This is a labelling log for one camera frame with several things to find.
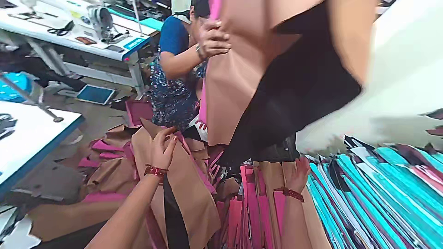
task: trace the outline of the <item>hand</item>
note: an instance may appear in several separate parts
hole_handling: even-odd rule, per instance
[[[302,193],[303,188],[307,182],[307,176],[311,173],[309,161],[305,156],[295,160],[295,165],[292,167],[291,181],[288,184],[288,188],[299,194]]]
[[[206,20],[200,27],[200,50],[205,58],[226,54],[231,49],[229,34],[221,31],[221,21]]]
[[[164,129],[157,133],[156,137],[154,138],[152,143],[153,148],[151,150],[152,165],[154,167],[161,169],[169,168],[172,161],[172,152],[177,144],[178,137],[174,135],[169,137],[167,136],[174,133],[174,131],[175,127]],[[165,141],[171,137],[172,139],[169,140],[169,144],[166,146]]]
[[[203,127],[203,130],[206,130],[208,127],[205,123],[201,122],[200,120],[196,122],[196,124],[200,123],[200,129]]]

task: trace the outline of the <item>wristwatch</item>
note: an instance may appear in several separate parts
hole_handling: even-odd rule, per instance
[[[203,55],[203,51],[200,49],[200,45],[197,43],[197,46],[195,46],[195,51],[197,51],[198,56],[202,61],[205,60],[205,56]]]

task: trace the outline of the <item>hair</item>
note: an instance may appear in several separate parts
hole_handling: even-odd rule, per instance
[[[208,18],[211,14],[208,0],[191,0],[191,6],[194,6],[194,17]]]
[[[210,15],[209,1],[208,0],[191,0],[191,7],[194,7],[194,17],[204,17],[207,18]],[[176,12],[175,15],[186,16],[190,19],[189,10],[183,12]]]

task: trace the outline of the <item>bangle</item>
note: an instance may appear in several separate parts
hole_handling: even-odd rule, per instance
[[[202,50],[200,48],[200,44],[197,43],[197,45],[195,46],[195,51],[198,54],[198,57],[200,58],[200,60],[204,61],[205,60],[205,56],[202,53]]]
[[[295,192],[293,190],[290,190],[288,188],[281,187],[281,188],[274,189],[274,191],[283,191],[283,195],[291,196],[291,197],[294,197],[295,199],[297,199],[297,200],[299,200],[301,202],[304,202],[304,198],[303,198],[302,194],[300,194],[298,192]]]
[[[167,169],[161,169],[154,166],[148,166],[144,170],[144,175],[156,175],[160,177],[160,183],[163,184],[163,178],[165,177]]]

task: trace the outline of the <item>scissors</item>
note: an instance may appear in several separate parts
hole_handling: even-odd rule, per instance
[[[69,33],[69,31],[74,28],[74,22],[70,21],[64,28],[56,29],[56,28],[50,28],[48,29],[48,32],[51,34],[56,34],[58,36],[64,36]]]

